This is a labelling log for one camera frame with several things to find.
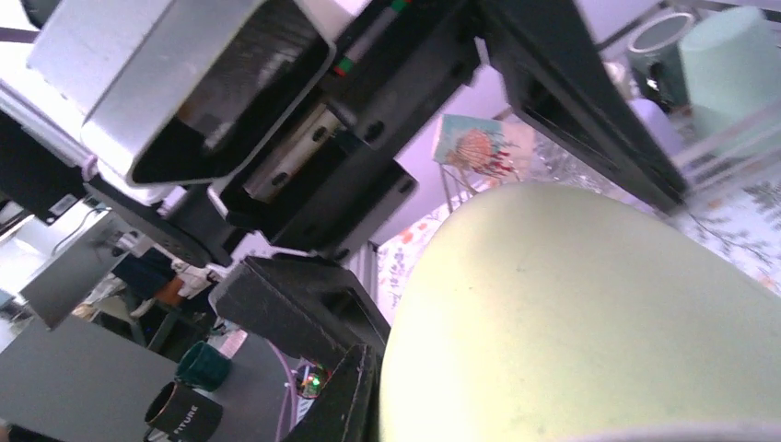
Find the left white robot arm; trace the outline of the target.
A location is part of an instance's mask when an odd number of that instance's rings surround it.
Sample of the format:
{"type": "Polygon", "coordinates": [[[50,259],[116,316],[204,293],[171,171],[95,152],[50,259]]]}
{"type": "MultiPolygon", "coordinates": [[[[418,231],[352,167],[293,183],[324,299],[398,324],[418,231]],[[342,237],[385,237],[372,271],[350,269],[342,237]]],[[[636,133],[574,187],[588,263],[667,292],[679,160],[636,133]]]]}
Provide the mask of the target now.
{"type": "Polygon", "coordinates": [[[91,196],[184,261],[245,259],[231,320],[334,367],[388,322],[343,268],[416,180],[396,161],[472,79],[478,41],[512,109],[642,202],[687,184],[621,99],[572,1],[24,1],[28,65],[79,113],[48,141],[1,116],[1,192],[42,218],[91,196]]]}

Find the black mug with lettering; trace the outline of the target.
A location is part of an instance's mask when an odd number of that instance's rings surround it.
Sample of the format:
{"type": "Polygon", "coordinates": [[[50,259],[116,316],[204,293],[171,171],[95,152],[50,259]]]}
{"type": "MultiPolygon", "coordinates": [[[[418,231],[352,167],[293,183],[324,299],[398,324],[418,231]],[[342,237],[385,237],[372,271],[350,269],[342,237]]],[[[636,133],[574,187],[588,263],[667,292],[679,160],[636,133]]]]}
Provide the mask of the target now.
{"type": "Polygon", "coordinates": [[[150,403],[145,423],[179,441],[207,442],[220,426],[224,408],[186,385],[171,381],[150,403]]]}

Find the yellow-green mug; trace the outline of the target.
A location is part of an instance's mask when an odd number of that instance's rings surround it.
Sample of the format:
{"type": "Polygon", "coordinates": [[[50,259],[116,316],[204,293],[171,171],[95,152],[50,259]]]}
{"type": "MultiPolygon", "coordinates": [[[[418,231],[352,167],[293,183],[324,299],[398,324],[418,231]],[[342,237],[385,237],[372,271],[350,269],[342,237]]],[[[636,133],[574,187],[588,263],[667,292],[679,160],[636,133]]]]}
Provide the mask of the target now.
{"type": "Polygon", "coordinates": [[[396,311],[382,441],[776,441],[780,311],[662,316],[457,289],[425,270],[396,311]]]}

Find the dark green ribbed cup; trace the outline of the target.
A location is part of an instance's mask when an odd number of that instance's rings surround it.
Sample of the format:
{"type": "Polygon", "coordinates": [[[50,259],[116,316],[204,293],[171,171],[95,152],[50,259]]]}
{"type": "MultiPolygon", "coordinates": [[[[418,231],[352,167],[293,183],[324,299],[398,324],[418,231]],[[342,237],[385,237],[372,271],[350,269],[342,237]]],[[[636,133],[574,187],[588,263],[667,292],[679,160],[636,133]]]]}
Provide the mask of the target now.
{"type": "Polygon", "coordinates": [[[191,388],[214,392],[227,380],[231,368],[229,357],[207,342],[198,342],[181,358],[175,380],[191,388]]]}

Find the floral patterned mug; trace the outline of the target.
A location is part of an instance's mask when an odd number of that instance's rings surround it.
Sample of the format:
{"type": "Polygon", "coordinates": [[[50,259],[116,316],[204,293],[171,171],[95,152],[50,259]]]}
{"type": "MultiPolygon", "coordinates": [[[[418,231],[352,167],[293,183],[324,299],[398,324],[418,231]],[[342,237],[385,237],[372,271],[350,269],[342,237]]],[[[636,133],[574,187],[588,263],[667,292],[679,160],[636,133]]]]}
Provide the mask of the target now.
{"type": "Polygon", "coordinates": [[[535,131],[523,122],[446,114],[437,122],[432,158],[485,177],[514,177],[532,160],[535,131]]]}

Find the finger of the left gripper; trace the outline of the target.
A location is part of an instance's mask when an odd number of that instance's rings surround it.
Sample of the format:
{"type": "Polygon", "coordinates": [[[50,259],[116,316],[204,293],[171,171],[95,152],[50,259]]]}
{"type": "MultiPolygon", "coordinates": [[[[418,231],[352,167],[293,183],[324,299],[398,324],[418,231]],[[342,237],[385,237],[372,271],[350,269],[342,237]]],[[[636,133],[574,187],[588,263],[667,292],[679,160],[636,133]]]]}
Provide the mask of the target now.
{"type": "Polygon", "coordinates": [[[490,64],[513,111],[605,178],[669,212],[680,171],[610,80],[573,1],[480,1],[490,64]]]}

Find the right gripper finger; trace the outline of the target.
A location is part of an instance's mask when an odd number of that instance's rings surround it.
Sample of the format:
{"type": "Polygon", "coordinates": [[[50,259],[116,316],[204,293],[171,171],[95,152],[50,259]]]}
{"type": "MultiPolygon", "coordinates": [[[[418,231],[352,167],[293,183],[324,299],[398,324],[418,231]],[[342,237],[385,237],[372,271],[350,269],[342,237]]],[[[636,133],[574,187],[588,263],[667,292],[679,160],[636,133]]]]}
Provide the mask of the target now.
{"type": "Polygon", "coordinates": [[[372,347],[351,347],[284,441],[378,442],[380,366],[372,347]]]}

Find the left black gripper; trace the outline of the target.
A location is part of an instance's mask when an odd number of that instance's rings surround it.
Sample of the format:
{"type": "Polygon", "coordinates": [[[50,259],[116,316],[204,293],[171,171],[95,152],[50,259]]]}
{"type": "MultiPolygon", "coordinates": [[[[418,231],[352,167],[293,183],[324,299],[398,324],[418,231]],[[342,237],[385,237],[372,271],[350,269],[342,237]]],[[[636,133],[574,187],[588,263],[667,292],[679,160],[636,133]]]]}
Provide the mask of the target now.
{"type": "Polygon", "coordinates": [[[230,262],[251,232],[322,260],[243,259],[210,294],[216,313],[283,353],[337,366],[391,326],[342,261],[408,198],[396,155],[478,67],[469,1],[372,1],[335,38],[326,5],[267,1],[251,48],[292,43],[222,146],[242,166],[216,192],[207,259],[230,262]]]}

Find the mint green cup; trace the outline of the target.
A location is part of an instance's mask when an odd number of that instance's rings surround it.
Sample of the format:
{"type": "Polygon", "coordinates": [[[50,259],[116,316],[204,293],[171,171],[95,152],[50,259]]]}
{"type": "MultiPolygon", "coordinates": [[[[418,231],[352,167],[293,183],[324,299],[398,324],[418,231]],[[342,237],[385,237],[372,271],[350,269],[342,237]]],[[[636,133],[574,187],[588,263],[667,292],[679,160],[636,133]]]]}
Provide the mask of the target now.
{"type": "Polygon", "coordinates": [[[679,50],[702,141],[780,100],[780,49],[756,6],[704,19],[681,39],[679,50]]]}

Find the dark grey-green mug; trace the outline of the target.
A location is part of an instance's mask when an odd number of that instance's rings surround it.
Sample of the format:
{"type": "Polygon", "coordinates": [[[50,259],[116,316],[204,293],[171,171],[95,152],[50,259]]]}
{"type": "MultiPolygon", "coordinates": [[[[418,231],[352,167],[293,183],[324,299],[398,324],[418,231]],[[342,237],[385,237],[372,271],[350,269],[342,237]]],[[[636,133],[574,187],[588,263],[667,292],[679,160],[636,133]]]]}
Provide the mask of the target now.
{"type": "Polygon", "coordinates": [[[665,113],[690,104],[679,43],[695,24],[690,13],[668,14],[641,26],[628,42],[626,57],[640,95],[665,113]]]}

